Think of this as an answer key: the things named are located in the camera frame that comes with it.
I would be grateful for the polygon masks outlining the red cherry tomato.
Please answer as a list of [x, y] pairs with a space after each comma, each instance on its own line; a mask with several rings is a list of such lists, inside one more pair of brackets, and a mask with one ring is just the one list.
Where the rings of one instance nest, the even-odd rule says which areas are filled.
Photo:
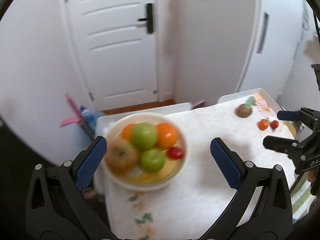
[[167, 156], [172, 160], [182, 159], [184, 157], [184, 150], [180, 147], [173, 146], [167, 149]]
[[279, 126], [279, 122], [277, 120], [273, 120], [271, 123], [270, 123], [270, 127], [272, 129], [277, 129]]

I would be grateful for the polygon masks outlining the small orange tangerine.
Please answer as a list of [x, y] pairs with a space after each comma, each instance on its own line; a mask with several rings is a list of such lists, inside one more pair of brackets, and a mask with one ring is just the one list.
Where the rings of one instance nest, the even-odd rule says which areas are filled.
[[258, 122], [258, 128], [261, 130], [261, 131], [264, 131], [268, 128], [269, 126], [269, 122], [267, 119], [261, 119], [259, 122]]

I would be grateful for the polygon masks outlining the brown kiwi with sticker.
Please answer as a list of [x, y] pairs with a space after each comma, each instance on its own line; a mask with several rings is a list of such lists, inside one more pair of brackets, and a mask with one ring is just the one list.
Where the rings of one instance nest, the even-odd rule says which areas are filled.
[[235, 110], [236, 115], [240, 118], [247, 118], [252, 114], [252, 112], [252, 107], [245, 103], [239, 105]]

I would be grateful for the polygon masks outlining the large russet yellow-red apple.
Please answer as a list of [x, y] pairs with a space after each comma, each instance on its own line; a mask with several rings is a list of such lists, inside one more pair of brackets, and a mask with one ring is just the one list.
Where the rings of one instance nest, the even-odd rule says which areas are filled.
[[117, 138], [108, 147], [105, 161], [112, 172], [124, 174], [138, 165], [139, 151], [129, 141]]

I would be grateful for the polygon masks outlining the cream oval fruit bowl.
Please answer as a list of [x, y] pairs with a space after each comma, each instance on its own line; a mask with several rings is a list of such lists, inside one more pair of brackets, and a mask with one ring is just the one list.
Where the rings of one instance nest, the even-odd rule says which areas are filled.
[[96, 134], [107, 140], [102, 167], [108, 179], [129, 190], [155, 191], [182, 171], [189, 145], [168, 116], [135, 113], [117, 121], [99, 118]]

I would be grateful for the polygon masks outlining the small green apple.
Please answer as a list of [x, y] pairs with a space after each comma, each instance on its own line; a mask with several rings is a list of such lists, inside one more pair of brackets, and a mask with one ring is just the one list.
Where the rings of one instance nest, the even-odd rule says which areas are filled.
[[165, 165], [166, 157], [158, 148], [151, 148], [141, 153], [139, 159], [140, 168], [149, 173], [160, 171]]

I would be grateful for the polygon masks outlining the pink plastic tool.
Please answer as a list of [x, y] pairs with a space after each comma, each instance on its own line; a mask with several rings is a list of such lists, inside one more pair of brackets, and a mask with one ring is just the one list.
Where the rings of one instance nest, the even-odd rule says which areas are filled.
[[77, 124], [81, 126], [84, 123], [84, 119], [82, 117], [82, 113], [80, 112], [80, 107], [68, 93], [65, 94], [65, 99], [74, 115], [62, 120], [60, 127], [65, 127], [71, 124]]

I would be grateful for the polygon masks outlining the blue plastic bag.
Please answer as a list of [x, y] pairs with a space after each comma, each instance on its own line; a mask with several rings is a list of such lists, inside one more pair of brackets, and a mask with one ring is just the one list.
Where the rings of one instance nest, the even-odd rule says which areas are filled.
[[95, 112], [91, 109], [85, 107], [84, 105], [80, 106], [80, 112], [84, 120], [88, 123], [91, 129], [95, 131], [97, 125], [97, 119], [95, 117]]

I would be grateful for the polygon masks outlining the small orange in bowl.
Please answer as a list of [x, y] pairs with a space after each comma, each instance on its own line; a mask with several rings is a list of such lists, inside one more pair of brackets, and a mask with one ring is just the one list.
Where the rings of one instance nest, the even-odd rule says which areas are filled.
[[121, 138], [124, 140], [131, 140], [132, 129], [135, 127], [135, 125], [136, 124], [134, 123], [126, 125], [121, 132]]

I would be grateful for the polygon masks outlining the orange persimmon in bowl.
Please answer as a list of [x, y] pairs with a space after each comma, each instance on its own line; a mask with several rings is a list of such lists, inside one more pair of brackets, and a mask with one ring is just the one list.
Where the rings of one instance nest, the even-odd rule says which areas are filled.
[[157, 148], [165, 150], [176, 144], [176, 141], [178, 140], [178, 131], [174, 125], [167, 122], [162, 122], [156, 125], [156, 129]]

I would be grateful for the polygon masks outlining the white panelled door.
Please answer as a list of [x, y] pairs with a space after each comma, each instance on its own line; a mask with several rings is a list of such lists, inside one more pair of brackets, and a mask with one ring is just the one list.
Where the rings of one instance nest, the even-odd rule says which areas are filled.
[[156, 34], [145, 5], [155, 0], [68, 0], [73, 44], [95, 107], [114, 109], [157, 100]]

